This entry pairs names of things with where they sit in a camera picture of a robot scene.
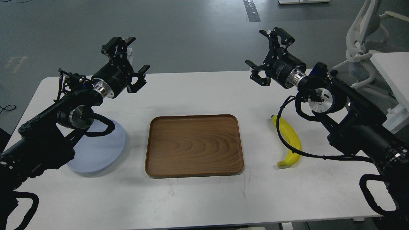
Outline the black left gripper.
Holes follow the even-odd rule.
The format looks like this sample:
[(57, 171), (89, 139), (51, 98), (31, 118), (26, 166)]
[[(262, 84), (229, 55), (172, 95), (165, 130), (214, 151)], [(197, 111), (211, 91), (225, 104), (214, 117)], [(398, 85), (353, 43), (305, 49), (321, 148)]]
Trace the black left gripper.
[[(135, 40), (135, 37), (127, 39), (113, 37), (101, 47), (101, 53), (110, 61), (98, 70), (91, 80), (95, 83), (104, 81), (109, 86), (111, 91), (107, 94), (108, 98), (116, 98), (124, 88), (127, 88), (128, 93), (137, 93), (147, 83), (146, 72), (151, 66), (144, 65), (135, 73), (129, 60), (126, 59), (128, 46)], [(137, 78), (135, 83), (132, 83), (133, 78)]]

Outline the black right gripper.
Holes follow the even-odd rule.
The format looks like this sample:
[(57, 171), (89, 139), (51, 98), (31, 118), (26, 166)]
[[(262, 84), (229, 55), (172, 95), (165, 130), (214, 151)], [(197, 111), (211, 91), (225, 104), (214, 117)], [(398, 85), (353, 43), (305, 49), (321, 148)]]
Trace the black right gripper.
[(286, 53), (289, 46), (295, 42), (295, 38), (284, 29), (275, 27), (272, 31), (259, 30), (259, 33), (268, 38), (269, 52), (262, 65), (256, 65), (250, 60), (245, 63), (250, 67), (250, 79), (260, 86), (270, 86), (271, 80), (275, 80), (283, 88), (294, 87), (293, 77), (290, 75), (294, 70), (305, 72), (306, 64), (292, 54)]

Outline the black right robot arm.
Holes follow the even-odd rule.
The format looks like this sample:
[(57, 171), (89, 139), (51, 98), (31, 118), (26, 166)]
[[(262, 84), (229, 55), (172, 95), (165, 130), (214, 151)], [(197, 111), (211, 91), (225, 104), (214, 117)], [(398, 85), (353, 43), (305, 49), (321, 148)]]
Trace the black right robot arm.
[[(306, 74), (306, 64), (288, 52), (295, 39), (282, 28), (259, 32), (268, 39), (269, 51), (261, 65), (246, 61), (250, 79), (263, 87), (274, 80), (298, 90), (283, 102), (274, 121), (281, 142), (301, 156), (374, 164), (379, 174), (362, 175), (359, 181), (365, 200), (376, 213), (408, 227), (408, 144), (383, 127), (386, 115), (355, 89), (330, 77), (326, 64), (318, 62)], [(292, 101), (300, 117), (325, 127), (329, 144), (342, 155), (313, 155), (285, 141), (280, 119)]]

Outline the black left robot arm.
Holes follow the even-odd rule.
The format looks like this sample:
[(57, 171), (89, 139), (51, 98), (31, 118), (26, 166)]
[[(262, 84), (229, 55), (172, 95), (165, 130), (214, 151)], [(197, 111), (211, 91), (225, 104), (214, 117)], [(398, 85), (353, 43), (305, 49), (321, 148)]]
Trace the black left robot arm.
[(99, 137), (114, 131), (114, 122), (93, 111), (104, 98), (116, 98), (124, 89), (136, 93), (146, 84), (144, 65), (134, 69), (127, 49), (135, 37), (113, 37), (101, 47), (109, 61), (90, 79), (85, 75), (59, 69), (58, 94), (47, 109), (19, 127), (21, 140), (1, 154), (0, 195), (1, 229), (6, 229), (9, 215), (19, 205), (19, 198), (32, 200), (18, 230), (24, 230), (35, 215), (39, 197), (17, 189), (28, 178), (42, 175), (47, 169), (59, 169), (75, 156), (74, 146), (83, 136)]

